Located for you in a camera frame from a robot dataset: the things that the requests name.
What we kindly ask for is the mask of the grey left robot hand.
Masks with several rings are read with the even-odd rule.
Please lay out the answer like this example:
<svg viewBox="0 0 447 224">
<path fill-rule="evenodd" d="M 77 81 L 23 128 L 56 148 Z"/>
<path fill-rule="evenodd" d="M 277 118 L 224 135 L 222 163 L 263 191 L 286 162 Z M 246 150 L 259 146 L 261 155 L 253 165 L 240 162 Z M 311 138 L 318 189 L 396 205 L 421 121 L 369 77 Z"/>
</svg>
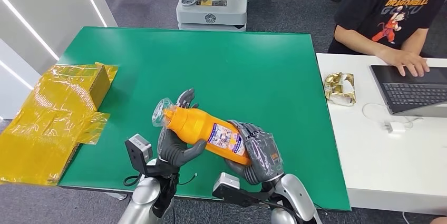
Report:
<svg viewBox="0 0 447 224">
<path fill-rule="evenodd" d="M 200 156 L 206 145 L 206 140 L 199 139 L 191 147 L 188 147 L 174 131 L 163 127 L 158 138 L 158 158 L 174 167 L 181 167 Z"/>
</svg>

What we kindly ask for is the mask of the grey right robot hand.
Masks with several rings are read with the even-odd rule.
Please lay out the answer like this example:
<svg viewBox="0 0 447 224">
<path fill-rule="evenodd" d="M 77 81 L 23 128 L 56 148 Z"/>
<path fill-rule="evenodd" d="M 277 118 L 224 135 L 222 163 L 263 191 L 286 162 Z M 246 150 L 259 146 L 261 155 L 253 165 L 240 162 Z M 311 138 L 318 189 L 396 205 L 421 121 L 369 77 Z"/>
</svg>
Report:
<svg viewBox="0 0 447 224">
<path fill-rule="evenodd" d="M 284 174 L 283 160 L 271 133 L 246 122 L 229 120 L 237 128 L 250 158 L 250 164 L 243 165 L 225 159 L 231 171 L 244 178 L 250 185 L 268 182 Z"/>
</svg>

